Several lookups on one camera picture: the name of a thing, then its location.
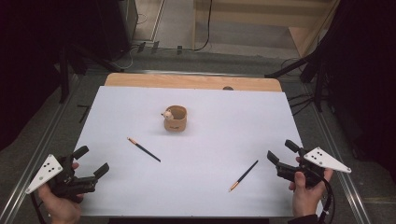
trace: finger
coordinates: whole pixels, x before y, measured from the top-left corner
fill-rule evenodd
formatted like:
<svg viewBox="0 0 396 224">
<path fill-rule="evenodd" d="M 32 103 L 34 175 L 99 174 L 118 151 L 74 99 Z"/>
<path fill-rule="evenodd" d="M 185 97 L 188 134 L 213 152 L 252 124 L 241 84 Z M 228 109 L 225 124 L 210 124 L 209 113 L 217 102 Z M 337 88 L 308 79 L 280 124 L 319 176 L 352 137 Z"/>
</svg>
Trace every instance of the finger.
<svg viewBox="0 0 396 224">
<path fill-rule="evenodd" d="M 302 172 L 296 172 L 294 175 L 296 189 L 305 189 L 305 175 Z"/>
<path fill-rule="evenodd" d="M 330 179 L 332 178 L 332 169 L 325 169 L 324 170 L 324 178 L 329 182 Z"/>
<path fill-rule="evenodd" d="M 74 170 L 76 170 L 78 167 L 79 167 L 78 162 L 73 162 L 72 168 L 73 168 Z"/>
<path fill-rule="evenodd" d="M 56 197 L 51 191 L 50 187 L 47 184 L 44 184 L 38 188 L 38 197 L 44 202 L 44 203 L 55 203 L 59 200 L 58 197 Z"/>
<path fill-rule="evenodd" d="M 296 185 L 293 182 L 290 182 L 289 190 L 296 190 Z"/>
</svg>

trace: cable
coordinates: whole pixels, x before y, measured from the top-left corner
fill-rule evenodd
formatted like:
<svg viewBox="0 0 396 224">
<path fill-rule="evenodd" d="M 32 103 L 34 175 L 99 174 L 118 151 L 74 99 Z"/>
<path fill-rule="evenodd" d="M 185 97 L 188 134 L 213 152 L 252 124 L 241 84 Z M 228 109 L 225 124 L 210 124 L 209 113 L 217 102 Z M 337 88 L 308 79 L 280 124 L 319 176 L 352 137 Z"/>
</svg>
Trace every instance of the cable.
<svg viewBox="0 0 396 224">
<path fill-rule="evenodd" d="M 280 65 L 280 69 L 282 70 L 282 69 L 283 69 L 283 65 L 284 65 L 286 62 L 290 61 L 290 60 L 297 60 L 297 61 L 298 61 L 298 60 L 300 60 L 300 59 L 299 59 L 299 58 L 289 58 L 289 59 L 283 61 L 283 63 Z M 299 66 L 298 69 L 300 70 L 300 72 L 303 72 L 303 70 L 301 69 L 301 66 Z M 291 75 L 291 74 L 289 74 L 289 73 L 285 73 L 285 75 L 286 75 L 286 76 L 289 76 L 289 77 L 295 77 L 294 75 Z"/>
<path fill-rule="evenodd" d="M 334 199 L 334 194 L 332 192 L 332 186 L 330 185 L 329 181 L 327 181 L 327 179 L 318 175 L 316 172 L 314 172 L 310 169 L 307 169 L 306 171 L 308 173 L 310 173 L 311 175 L 314 175 L 316 178 L 320 179 L 321 181 L 323 181 L 323 183 L 326 187 L 326 190 L 327 190 L 328 197 L 327 197 L 325 205 L 323 206 L 323 211 L 320 214 L 318 224 L 325 224 L 324 219 L 325 219 L 326 215 L 329 213 L 329 208 L 330 208 L 330 205 L 332 204 L 332 216 L 328 223 L 328 224 L 331 224 L 332 220 L 334 218 L 334 214 L 335 214 L 335 199 Z"/>
<path fill-rule="evenodd" d="M 300 97 L 304 97 L 304 96 L 311 96 L 312 97 L 312 94 L 308 93 L 308 94 L 300 94 L 300 95 L 296 95 L 296 96 L 291 96 L 291 97 L 288 98 L 288 101 L 292 101 L 294 99 L 297 99 L 297 98 L 300 98 Z"/>
<path fill-rule="evenodd" d="M 293 116 L 297 115 L 298 113 L 300 113 L 303 109 L 305 109 L 307 106 L 309 106 L 309 104 L 311 104 L 313 102 L 313 100 L 311 99 L 308 103 L 306 103 L 305 106 L 303 106 L 303 108 L 301 108 L 300 110 L 298 110 L 297 112 L 295 112 L 294 114 L 292 114 Z"/>
<path fill-rule="evenodd" d="M 207 18 L 207 39 L 202 47 L 200 47 L 198 49 L 168 49 L 168 48 L 157 48 L 157 49 L 176 50 L 176 51 L 182 50 L 182 51 L 193 51 L 193 52 L 204 49 L 206 47 L 207 43 L 209 42 L 209 38 L 210 38 L 210 18 L 212 15 L 212 3 L 213 3 L 213 0 L 210 0 L 209 16 Z"/>
<path fill-rule="evenodd" d="M 145 17 L 145 19 L 143 20 L 143 21 L 141 21 L 141 22 L 138 22 L 137 24 L 142 24 L 143 22 L 145 22 L 145 21 L 147 21 L 148 20 L 148 16 L 146 16 L 145 14 L 141 14 L 141 13 L 139 13 L 139 14 L 137 14 L 138 16 L 139 16 L 139 18 L 140 18 L 140 15 L 142 15 L 142 16 L 144 16 Z"/>
<path fill-rule="evenodd" d="M 129 50 L 129 56 L 131 57 L 131 62 L 129 63 L 128 66 L 126 66 L 126 67 L 120 66 L 120 65 L 118 65 L 118 64 L 116 64 L 116 63 L 113 63 L 113 62 L 111 62 L 111 64 L 113 64 L 114 66 L 118 67 L 119 69 L 127 69 L 127 68 L 130 68 L 130 67 L 134 64 L 134 59 L 133 59 L 133 57 L 132 57 L 132 50 L 134 50 L 134 49 L 137 49 L 137 47 L 133 47 L 133 48 L 131 48 L 131 49 Z"/>
<path fill-rule="evenodd" d="M 32 175 L 32 177 L 30 178 L 30 182 L 32 182 L 32 180 L 35 178 L 35 175 L 37 173 L 38 173 L 38 170 L 35 171 L 35 173 Z M 40 208 L 39 208 L 42 203 L 37 204 L 37 200 L 35 198 L 34 192 L 30 193 L 30 198 L 32 199 L 32 204 L 33 204 L 33 207 L 35 208 L 35 213 L 37 214 L 38 221 L 40 222 L 40 224 L 47 224 L 46 221 L 44 220 L 43 215 L 41 214 Z"/>
</svg>

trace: wooden edge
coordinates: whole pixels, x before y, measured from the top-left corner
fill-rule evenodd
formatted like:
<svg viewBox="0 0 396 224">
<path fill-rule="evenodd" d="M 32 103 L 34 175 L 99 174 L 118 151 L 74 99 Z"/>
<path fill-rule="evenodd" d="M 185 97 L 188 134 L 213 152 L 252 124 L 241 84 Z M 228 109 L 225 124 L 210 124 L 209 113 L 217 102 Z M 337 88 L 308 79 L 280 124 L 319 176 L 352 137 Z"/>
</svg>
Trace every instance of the wooden edge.
<svg viewBox="0 0 396 224">
<path fill-rule="evenodd" d="M 236 91 L 282 91 L 279 81 L 274 78 L 179 74 L 112 73 L 108 75 L 105 86 L 207 90 L 231 87 Z"/>
</svg>

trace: black cable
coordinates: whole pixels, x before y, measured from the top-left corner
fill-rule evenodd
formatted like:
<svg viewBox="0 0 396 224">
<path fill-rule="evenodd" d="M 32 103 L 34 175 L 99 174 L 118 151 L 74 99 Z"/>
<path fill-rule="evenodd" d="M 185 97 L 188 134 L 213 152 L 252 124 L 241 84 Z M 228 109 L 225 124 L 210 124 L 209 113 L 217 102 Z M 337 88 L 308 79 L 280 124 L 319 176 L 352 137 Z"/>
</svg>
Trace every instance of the black cable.
<svg viewBox="0 0 396 224">
<path fill-rule="evenodd" d="M 305 106 L 303 106 L 303 108 L 301 108 L 300 110 L 298 110 L 297 112 L 295 112 L 294 114 L 292 114 L 293 116 L 296 116 L 297 114 L 299 114 L 302 110 L 304 110 L 307 106 L 309 106 L 309 104 L 311 104 L 313 102 L 313 100 L 310 100 L 308 103 L 306 103 Z"/>
<path fill-rule="evenodd" d="M 307 102 L 310 102 L 310 101 L 313 101 L 313 100 L 314 100 L 314 97 L 311 97 L 311 98 L 309 98 L 307 100 L 301 101 L 300 103 L 297 103 L 297 104 L 294 104 L 294 105 L 290 105 L 290 108 L 293 108 L 293 107 L 295 107 L 297 105 L 303 105 L 303 104 L 305 104 Z"/>
<path fill-rule="evenodd" d="M 198 49 L 168 49 L 168 48 L 157 48 L 157 49 L 176 50 L 176 51 L 180 51 L 180 50 L 182 50 L 182 51 L 199 51 L 201 49 L 204 49 L 206 47 L 207 43 L 209 42 L 209 38 L 210 38 L 210 17 L 212 15 L 212 3 L 213 3 L 213 0 L 210 0 L 209 16 L 207 18 L 207 39 L 206 39 L 205 44 L 202 47 L 200 47 Z"/>
<path fill-rule="evenodd" d="M 329 181 L 327 181 L 327 179 L 325 179 L 324 177 L 318 175 L 316 172 L 312 171 L 312 170 L 307 170 L 308 173 L 310 173 L 311 175 L 314 175 L 316 178 L 320 179 L 321 181 L 323 181 L 325 188 L 327 190 L 327 200 L 325 205 L 323 206 L 323 211 L 320 214 L 320 217 L 318 219 L 318 224 L 325 224 L 324 219 L 326 217 L 326 215 L 329 213 L 329 208 L 330 205 L 332 204 L 332 216 L 331 219 L 329 221 L 328 224 L 332 223 L 332 220 L 334 218 L 334 214 L 335 214 L 335 199 L 334 199 L 334 194 L 332 192 L 332 186 L 330 185 Z"/>
<path fill-rule="evenodd" d="M 209 16 L 207 18 L 207 39 L 206 39 L 206 42 L 201 48 L 194 49 L 194 51 L 198 51 L 198 50 L 204 49 L 206 47 L 206 45 L 207 45 L 207 42 L 209 42 L 209 37 L 210 37 L 210 16 L 212 15 L 212 3 L 213 3 L 213 0 L 210 0 Z"/>
<path fill-rule="evenodd" d="M 304 96 L 312 96 L 312 94 L 300 94 L 300 95 L 296 95 L 296 96 L 291 96 L 288 98 L 288 101 L 292 101 L 294 99 L 300 98 L 300 97 L 304 97 Z"/>
<path fill-rule="evenodd" d="M 30 178 L 30 182 L 32 182 L 32 180 L 35 178 L 35 175 L 36 175 L 37 173 L 38 173 L 38 171 L 36 171 L 36 172 L 32 175 L 32 177 Z M 35 208 L 35 213 L 37 214 L 38 221 L 40 222 L 40 224 L 47 224 L 46 221 L 45 221 L 44 218 L 43 218 L 43 215 L 42 215 L 41 212 L 40 212 L 40 205 L 41 205 L 42 203 L 37 204 L 37 200 L 36 200 L 36 198 L 35 198 L 35 193 L 34 193 L 34 192 L 31 192 L 31 193 L 30 193 L 30 198 L 32 199 L 32 204 L 33 204 L 33 207 Z"/>
<path fill-rule="evenodd" d="M 280 69 L 282 70 L 282 69 L 283 69 L 283 65 L 284 65 L 286 62 L 290 61 L 290 60 L 297 60 L 297 61 L 298 61 L 298 60 L 300 60 L 300 59 L 299 59 L 299 58 L 289 58 L 289 59 L 283 61 L 283 63 L 280 65 Z M 300 70 L 300 72 L 303 72 L 303 70 L 301 69 L 301 66 L 298 67 L 298 70 Z M 285 75 L 288 76 L 288 77 L 296 77 L 296 76 L 291 75 L 291 74 L 289 74 L 289 73 L 285 73 Z"/>
</svg>

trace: wooden panel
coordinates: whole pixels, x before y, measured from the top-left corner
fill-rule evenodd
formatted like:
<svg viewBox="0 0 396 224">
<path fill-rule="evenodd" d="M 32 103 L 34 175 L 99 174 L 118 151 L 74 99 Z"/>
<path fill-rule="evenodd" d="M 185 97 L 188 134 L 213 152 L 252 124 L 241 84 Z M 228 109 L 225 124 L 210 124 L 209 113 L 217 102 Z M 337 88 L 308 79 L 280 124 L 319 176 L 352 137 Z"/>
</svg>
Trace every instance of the wooden panel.
<svg viewBox="0 0 396 224">
<path fill-rule="evenodd" d="M 210 1 L 195 0 L 196 20 L 207 20 Z M 217 0 L 212 5 L 212 21 L 311 27 L 327 8 L 328 1 Z"/>
<path fill-rule="evenodd" d="M 160 74 L 108 75 L 105 86 L 132 86 L 179 89 L 222 90 L 232 87 L 236 91 L 282 91 L 279 81 L 273 78 L 182 76 Z"/>
<path fill-rule="evenodd" d="M 304 57 L 311 49 L 315 48 L 318 42 L 320 33 L 329 28 L 332 22 L 335 10 L 338 7 L 340 0 L 333 0 L 327 5 L 325 12 L 317 19 L 315 24 L 310 28 L 290 27 L 291 37 L 300 54 Z"/>
<path fill-rule="evenodd" d="M 339 0 L 217 0 L 212 5 L 211 20 L 287 26 L 304 57 L 332 21 L 338 4 Z M 209 6 L 209 0 L 194 0 L 195 21 L 207 20 Z M 195 24 L 193 28 L 194 46 Z"/>
</svg>

